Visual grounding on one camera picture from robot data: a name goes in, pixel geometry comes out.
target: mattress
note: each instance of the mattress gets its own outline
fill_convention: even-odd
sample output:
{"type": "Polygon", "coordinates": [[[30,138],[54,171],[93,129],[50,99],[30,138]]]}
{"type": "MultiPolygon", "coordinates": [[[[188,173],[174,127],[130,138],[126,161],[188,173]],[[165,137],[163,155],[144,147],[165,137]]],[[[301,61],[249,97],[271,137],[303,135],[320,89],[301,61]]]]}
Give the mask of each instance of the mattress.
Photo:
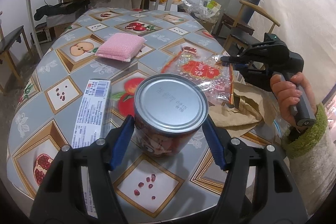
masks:
{"type": "MultiPolygon", "coordinates": [[[[321,102],[336,83],[336,0],[260,0],[259,6],[280,22],[273,33],[303,57],[303,73],[321,102]]],[[[262,41],[272,23],[254,13],[249,25],[262,41]]]]}

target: hand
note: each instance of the hand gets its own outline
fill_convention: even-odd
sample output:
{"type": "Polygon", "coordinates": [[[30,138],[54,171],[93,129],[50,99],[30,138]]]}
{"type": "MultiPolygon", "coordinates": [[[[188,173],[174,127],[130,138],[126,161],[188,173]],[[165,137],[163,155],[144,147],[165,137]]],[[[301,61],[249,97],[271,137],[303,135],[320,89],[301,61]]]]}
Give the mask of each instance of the hand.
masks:
{"type": "Polygon", "coordinates": [[[293,84],[301,85],[308,97],[311,109],[316,115],[317,107],[315,102],[315,95],[312,90],[312,87],[304,76],[303,73],[298,72],[296,75],[293,75],[291,82],[281,81],[280,75],[273,75],[270,80],[271,89],[278,100],[281,117],[290,123],[292,126],[296,127],[298,130],[304,130],[305,127],[298,127],[295,123],[294,116],[291,114],[289,106],[296,105],[300,101],[302,92],[296,89],[296,86],[293,84]]]}

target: red plastic bag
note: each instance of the red plastic bag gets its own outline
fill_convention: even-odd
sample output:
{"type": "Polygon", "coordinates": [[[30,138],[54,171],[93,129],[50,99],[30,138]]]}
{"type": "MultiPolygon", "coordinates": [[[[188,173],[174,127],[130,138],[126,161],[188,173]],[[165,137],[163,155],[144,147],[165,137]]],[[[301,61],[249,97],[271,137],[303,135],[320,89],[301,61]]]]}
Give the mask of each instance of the red plastic bag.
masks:
{"type": "Polygon", "coordinates": [[[185,46],[161,70],[193,81],[212,105],[233,104],[233,67],[217,65],[220,55],[200,56],[197,49],[185,46]]]}

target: screw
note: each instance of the screw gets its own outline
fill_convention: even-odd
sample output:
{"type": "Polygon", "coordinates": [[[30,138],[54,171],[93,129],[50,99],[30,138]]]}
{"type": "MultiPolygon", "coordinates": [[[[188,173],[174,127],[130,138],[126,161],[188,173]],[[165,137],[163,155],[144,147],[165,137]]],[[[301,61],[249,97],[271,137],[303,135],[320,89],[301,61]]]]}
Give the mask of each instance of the screw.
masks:
{"type": "Polygon", "coordinates": [[[268,145],[266,146],[266,149],[269,151],[269,152],[274,152],[275,151],[275,148],[273,145],[268,145]]]}
{"type": "Polygon", "coordinates": [[[70,146],[68,144],[62,146],[62,151],[67,152],[70,150],[70,146]]]}
{"type": "Polygon", "coordinates": [[[100,138],[100,139],[96,140],[96,143],[97,143],[98,145],[104,145],[104,144],[106,143],[106,141],[105,141],[104,138],[100,138]]]}
{"type": "Polygon", "coordinates": [[[234,144],[234,145],[238,145],[238,144],[240,144],[240,139],[233,138],[233,139],[231,139],[231,143],[234,144]]]}

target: pink sponge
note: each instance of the pink sponge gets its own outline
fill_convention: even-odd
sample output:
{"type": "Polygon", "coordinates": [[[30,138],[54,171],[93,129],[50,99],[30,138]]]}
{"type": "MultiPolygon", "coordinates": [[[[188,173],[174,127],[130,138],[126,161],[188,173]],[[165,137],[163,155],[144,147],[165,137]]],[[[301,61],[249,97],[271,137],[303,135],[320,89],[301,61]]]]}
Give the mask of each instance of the pink sponge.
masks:
{"type": "Polygon", "coordinates": [[[116,33],[112,35],[96,52],[96,56],[130,62],[146,40],[133,34],[116,33]]]}

